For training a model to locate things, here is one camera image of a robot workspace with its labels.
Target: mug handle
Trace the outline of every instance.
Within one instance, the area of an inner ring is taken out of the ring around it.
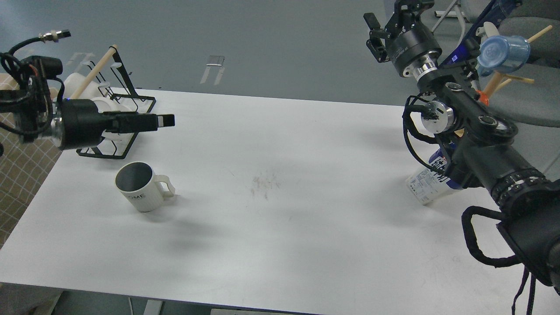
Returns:
[[[166,176],[166,175],[154,175],[153,176],[153,181],[154,182],[165,183],[167,185],[167,188],[169,189],[169,191],[162,191],[164,198],[170,198],[170,197],[173,197],[175,195],[175,187],[173,187],[173,185],[171,185],[171,182],[169,181],[168,176]]]

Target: chair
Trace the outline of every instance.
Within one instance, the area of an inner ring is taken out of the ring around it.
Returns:
[[[560,178],[560,2],[524,0],[502,21],[500,35],[529,38],[548,25],[551,31],[531,43],[526,65],[513,75],[535,84],[512,82],[490,99],[496,114],[517,122],[514,147],[549,179]],[[484,86],[488,78],[481,79]]]

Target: gray floor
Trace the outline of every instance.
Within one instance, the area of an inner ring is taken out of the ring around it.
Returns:
[[[447,4],[438,1],[435,8]],[[117,44],[138,88],[401,105],[416,94],[416,82],[400,78],[391,63],[374,61],[365,46],[365,12],[386,22],[383,0],[0,0],[0,50],[39,32],[70,29],[69,39],[34,44],[21,53],[60,58],[65,78],[84,54],[98,60]],[[433,10],[424,13],[423,21],[428,27],[436,22]],[[436,31],[444,55],[459,33],[453,19]],[[201,83],[209,55],[225,56],[217,85],[217,68]],[[134,313],[143,313],[146,299],[133,303]],[[166,302],[162,314],[202,315],[210,309]],[[128,313],[126,297],[87,292],[64,293],[54,312]]]

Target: white mug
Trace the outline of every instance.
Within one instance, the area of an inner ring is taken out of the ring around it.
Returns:
[[[74,92],[78,89],[78,87],[82,84],[82,82],[86,79],[85,76],[74,72],[71,73],[66,80],[64,80],[64,97],[69,98],[70,95],[74,94]],[[92,99],[98,96],[103,96],[103,94],[99,91],[99,83],[95,81],[91,81],[87,86],[86,89],[80,94],[78,97],[79,99]]]
[[[165,191],[160,183],[165,183]],[[121,194],[140,212],[159,208],[165,198],[175,195],[175,187],[169,177],[156,175],[148,164],[132,162],[120,168],[115,177],[115,185]]]

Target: blue cup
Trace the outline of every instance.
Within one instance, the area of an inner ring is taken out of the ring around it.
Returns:
[[[521,36],[491,36],[480,46],[478,72],[483,77],[492,71],[511,73],[527,62],[530,53],[529,42]]]

